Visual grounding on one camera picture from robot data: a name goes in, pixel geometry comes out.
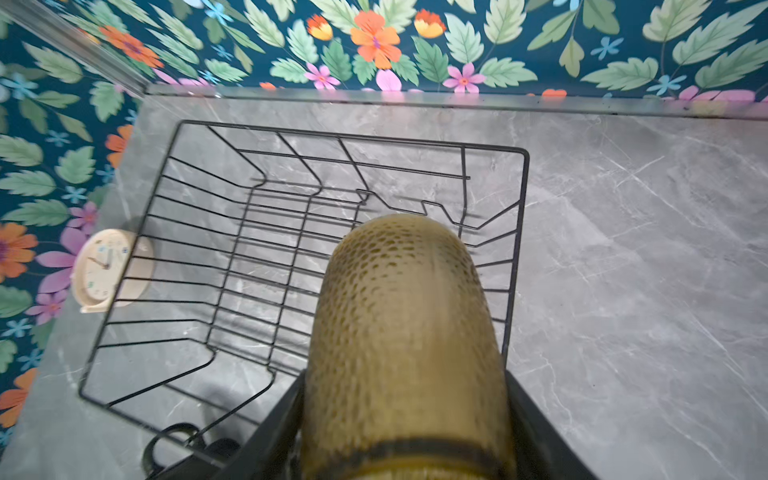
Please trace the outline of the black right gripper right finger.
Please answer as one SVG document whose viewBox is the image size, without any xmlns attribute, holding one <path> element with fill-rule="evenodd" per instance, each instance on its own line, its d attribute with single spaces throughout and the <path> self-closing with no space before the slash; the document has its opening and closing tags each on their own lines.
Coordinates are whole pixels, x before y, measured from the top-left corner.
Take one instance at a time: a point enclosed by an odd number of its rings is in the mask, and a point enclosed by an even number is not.
<svg viewBox="0 0 768 480">
<path fill-rule="evenodd" d="M 506 387 L 516 458 L 516 479 L 596 480 L 514 376 Z"/>
</svg>

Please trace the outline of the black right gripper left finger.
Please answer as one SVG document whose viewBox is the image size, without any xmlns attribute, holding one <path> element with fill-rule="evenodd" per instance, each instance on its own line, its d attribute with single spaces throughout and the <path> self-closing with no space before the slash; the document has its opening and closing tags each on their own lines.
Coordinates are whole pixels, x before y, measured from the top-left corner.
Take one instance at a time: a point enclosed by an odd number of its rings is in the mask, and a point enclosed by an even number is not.
<svg viewBox="0 0 768 480">
<path fill-rule="evenodd" d="M 264 422 L 213 479 L 277 479 L 299 433 L 305 396 L 303 371 Z"/>
</svg>

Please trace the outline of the brown textured cup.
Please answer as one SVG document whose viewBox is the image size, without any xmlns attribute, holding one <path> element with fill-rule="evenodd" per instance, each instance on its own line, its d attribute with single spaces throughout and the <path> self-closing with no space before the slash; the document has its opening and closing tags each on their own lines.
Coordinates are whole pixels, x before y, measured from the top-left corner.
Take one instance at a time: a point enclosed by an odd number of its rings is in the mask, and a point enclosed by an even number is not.
<svg viewBox="0 0 768 480">
<path fill-rule="evenodd" d="M 306 479 L 509 479 L 505 368 L 470 254 L 397 214 L 347 234 L 316 306 L 301 428 Z"/>
</svg>

